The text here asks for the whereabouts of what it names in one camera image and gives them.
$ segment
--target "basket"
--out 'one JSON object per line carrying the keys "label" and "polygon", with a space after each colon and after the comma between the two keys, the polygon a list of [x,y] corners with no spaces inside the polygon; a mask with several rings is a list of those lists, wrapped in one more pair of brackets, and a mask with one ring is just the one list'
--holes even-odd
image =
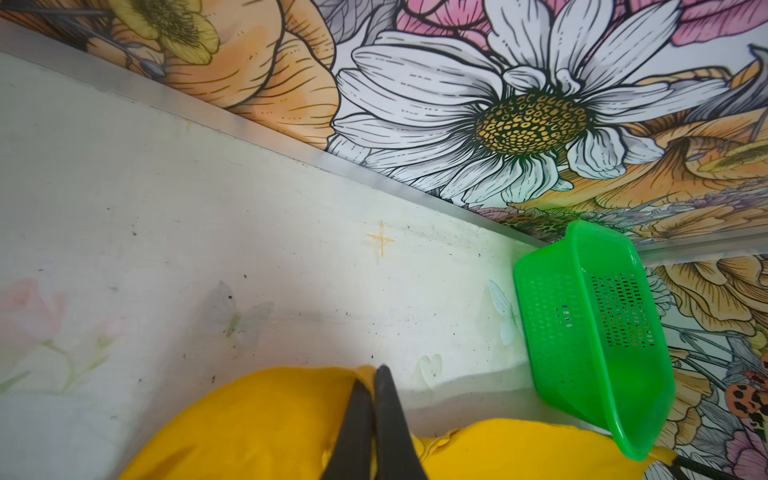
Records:
{"label": "basket", "polygon": [[675,397],[667,342],[632,242],[584,221],[520,259],[515,288],[544,401],[645,460]]}

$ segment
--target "yellow cloth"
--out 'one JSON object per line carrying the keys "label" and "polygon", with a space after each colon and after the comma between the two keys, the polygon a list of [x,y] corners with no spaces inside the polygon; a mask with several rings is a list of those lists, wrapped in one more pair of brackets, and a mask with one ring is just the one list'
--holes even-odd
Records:
{"label": "yellow cloth", "polygon": [[[166,425],[120,480],[318,480],[354,381],[371,389],[373,373],[281,368],[246,376]],[[628,460],[594,432],[521,420],[487,420],[413,442],[431,480],[639,480],[653,461]]]}

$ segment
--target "yellow flower center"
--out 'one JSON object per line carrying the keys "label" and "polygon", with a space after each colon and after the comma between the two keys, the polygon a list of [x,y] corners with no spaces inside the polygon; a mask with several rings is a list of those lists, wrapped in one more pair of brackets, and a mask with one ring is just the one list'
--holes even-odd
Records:
{"label": "yellow flower center", "polygon": [[587,111],[551,94],[503,100],[482,112],[475,138],[500,154],[538,154],[566,145],[587,129]]}
{"label": "yellow flower center", "polygon": [[195,28],[192,12],[179,0],[135,0],[136,9],[147,23],[163,35],[180,43],[195,45],[200,34]]}

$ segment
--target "yellow cross mark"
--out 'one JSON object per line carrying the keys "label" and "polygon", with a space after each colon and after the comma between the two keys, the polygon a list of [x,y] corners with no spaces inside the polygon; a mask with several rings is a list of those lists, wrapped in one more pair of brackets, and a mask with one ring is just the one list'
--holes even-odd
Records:
{"label": "yellow cross mark", "polygon": [[379,228],[379,234],[373,235],[372,233],[368,233],[368,236],[373,238],[374,240],[378,240],[382,244],[382,258],[384,258],[384,245],[389,242],[394,242],[395,240],[392,238],[384,237],[384,220],[382,220],[382,225]]}

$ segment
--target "black tongs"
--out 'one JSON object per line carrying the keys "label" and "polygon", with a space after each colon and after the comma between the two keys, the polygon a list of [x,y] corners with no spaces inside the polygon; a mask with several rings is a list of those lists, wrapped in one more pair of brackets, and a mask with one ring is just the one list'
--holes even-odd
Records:
{"label": "black tongs", "polygon": [[344,422],[328,466],[320,480],[370,480],[371,443],[376,438],[376,480],[428,480],[413,449],[395,381],[382,365],[373,379],[376,404],[355,381]]}

